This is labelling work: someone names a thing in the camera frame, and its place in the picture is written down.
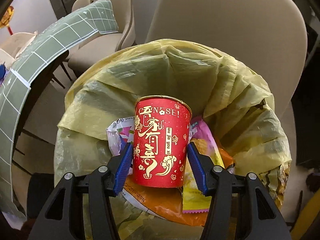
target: blue object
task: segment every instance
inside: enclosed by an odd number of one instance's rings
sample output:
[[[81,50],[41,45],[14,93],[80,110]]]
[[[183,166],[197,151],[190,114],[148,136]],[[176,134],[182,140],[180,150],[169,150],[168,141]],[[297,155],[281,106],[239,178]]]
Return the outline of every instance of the blue object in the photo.
[[[5,65],[4,65],[4,63],[1,64],[0,65],[0,79],[4,78],[6,71],[7,71],[7,69],[6,69]]]
[[[118,195],[119,192],[122,191],[133,159],[133,145],[131,143],[128,143],[127,145],[128,146],[121,152],[123,157],[115,174],[115,185],[113,187],[115,195]]]
[[[119,135],[120,137],[120,152],[124,149],[125,145],[127,144],[124,139],[121,137],[121,135]]]
[[[193,176],[195,177],[197,183],[197,187],[203,195],[206,195],[208,193],[208,187],[205,172],[200,163],[197,152],[195,151],[191,143],[189,143],[187,147],[187,156],[193,172]]]

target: metal screw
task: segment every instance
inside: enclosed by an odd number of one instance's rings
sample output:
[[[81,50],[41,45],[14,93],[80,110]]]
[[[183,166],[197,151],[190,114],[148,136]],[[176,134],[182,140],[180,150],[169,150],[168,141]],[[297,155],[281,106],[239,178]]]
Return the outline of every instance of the metal screw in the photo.
[[[100,172],[106,172],[108,170],[108,167],[107,166],[101,166],[98,171]]]
[[[249,177],[250,179],[256,179],[256,178],[257,178],[257,175],[254,174],[254,173],[249,173],[248,177]]]
[[[220,166],[214,166],[214,167],[213,167],[213,170],[214,170],[215,172],[221,172],[221,171],[222,171],[222,167],[220,167]]]
[[[71,179],[72,178],[72,173],[67,173],[64,175],[65,179]]]

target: green checkered cloth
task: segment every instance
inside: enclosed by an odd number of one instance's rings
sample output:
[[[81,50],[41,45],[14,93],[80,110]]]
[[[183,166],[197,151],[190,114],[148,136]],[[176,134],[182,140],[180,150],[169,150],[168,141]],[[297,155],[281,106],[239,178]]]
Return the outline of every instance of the green checkered cloth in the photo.
[[[95,33],[118,32],[110,0],[98,0],[50,25],[12,64],[0,86],[0,208],[21,216],[12,203],[11,160],[19,116],[30,84],[54,59]]]

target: trash bin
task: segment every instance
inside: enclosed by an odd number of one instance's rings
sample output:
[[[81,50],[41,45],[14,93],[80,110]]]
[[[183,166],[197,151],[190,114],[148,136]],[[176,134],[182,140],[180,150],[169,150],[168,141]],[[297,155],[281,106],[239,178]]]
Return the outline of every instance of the trash bin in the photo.
[[[291,155],[267,83],[226,53],[169,39],[118,51],[76,80],[58,125],[55,183],[66,172],[84,175],[108,163],[112,155],[106,128],[118,118],[133,116],[135,101],[147,95],[179,98],[191,107],[193,116],[202,115],[234,158],[236,174],[258,174],[281,206]],[[198,239],[201,235],[202,227],[156,218],[121,195],[110,201],[121,239]]]

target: blue gripper pad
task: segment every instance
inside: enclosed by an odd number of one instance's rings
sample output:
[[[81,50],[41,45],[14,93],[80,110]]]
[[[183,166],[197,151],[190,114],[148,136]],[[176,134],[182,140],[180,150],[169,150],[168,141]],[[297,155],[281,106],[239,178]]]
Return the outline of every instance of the blue gripper pad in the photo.
[[[201,157],[200,153],[193,143],[188,144],[187,156],[193,172],[193,176],[195,177],[197,183],[198,190],[200,190],[203,195],[206,195],[208,193],[206,175],[199,160],[199,157]]]
[[[115,185],[113,192],[118,195],[122,191],[124,182],[128,176],[129,168],[133,159],[133,145],[127,143],[126,147],[121,151],[122,160],[115,174]]]

